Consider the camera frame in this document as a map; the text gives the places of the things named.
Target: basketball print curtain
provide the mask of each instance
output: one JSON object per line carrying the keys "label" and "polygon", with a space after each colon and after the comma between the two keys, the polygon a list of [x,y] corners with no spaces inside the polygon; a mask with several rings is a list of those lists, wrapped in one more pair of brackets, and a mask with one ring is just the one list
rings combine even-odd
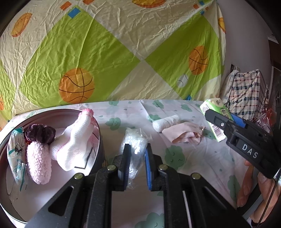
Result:
{"label": "basketball print curtain", "polygon": [[219,95],[214,0],[31,0],[0,37],[0,126],[52,106]]}

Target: dark purple scrunchie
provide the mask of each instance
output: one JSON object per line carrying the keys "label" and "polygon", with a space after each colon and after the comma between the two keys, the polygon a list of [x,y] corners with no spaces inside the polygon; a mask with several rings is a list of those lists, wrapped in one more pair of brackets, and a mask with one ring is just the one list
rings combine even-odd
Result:
{"label": "dark purple scrunchie", "polygon": [[29,141],[51,144],[55,140],[56,130],[48,125],[32,124],[28,126],[24,134]]}

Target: gray wall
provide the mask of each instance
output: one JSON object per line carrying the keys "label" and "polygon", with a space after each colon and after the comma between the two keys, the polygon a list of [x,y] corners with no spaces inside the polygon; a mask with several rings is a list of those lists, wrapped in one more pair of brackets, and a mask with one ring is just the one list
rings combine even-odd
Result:
{"label": "gray wall", "polygon": [[217,2],[226,27],[226,59],[222,83],[233,64],[242,72],[260,69],[269,86],[271,62],[267,35],[270,29],[245,0]]}

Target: orange square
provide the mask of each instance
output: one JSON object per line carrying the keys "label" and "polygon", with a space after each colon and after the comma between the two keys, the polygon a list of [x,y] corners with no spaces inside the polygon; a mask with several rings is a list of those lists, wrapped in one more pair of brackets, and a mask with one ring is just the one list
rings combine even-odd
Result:
{"label": "orange square", "polygon": [[194,4],[193,7],[197,10],[199,9],[199,6],[197,4]]}
{"label": "orange square", "polygon": [[71,6],[71,3],[69,1],[67,1],[66,3],[64,3],[60,8],[65,11],[68,7]]}
{"label": "orange square", "polygon": [[94,0],[83,0],[83,2],[86,4],[86,5],[89,5],[93,2]]}

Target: orange basketball print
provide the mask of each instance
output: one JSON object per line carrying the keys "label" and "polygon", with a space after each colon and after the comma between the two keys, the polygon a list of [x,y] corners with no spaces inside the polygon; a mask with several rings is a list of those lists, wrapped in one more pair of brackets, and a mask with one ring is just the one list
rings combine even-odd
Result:
{"label": "orange basketball print", "polygon": [[161,6],[165,1],[166,0],[133,0],[132,3],[144,8],[154,8]]}
{"label": "orange basketball print", "polygon": [[226,31],[225,31],[225,21],[223,20],[223,17],[220,17],[217,21],[219,23],[220,28],[223,30],[224,33],[226,33]]}
{"label": "orange basketball print", "polygon": [[4,101],[2,99],[2,97],[0,97],[0,111],[4,110]]}
{"label": "orange basketball print", "polygon": [[32,13],[25,13],[17,20],[11,32],[12,37],[18,37],[20,34],[22,34],[31,16]]}
{"label": "orange basketball print", "polygon": [[83,68],[67,71],[60,79],[61,98],[71,104],[85,102],[95,89],[93,76]]}
{"label": "orange basketball print", "polygon": [[194,75],[203,73],[209,63],[208,52],[204,46],[194,48],[189,55],[189,68]]}

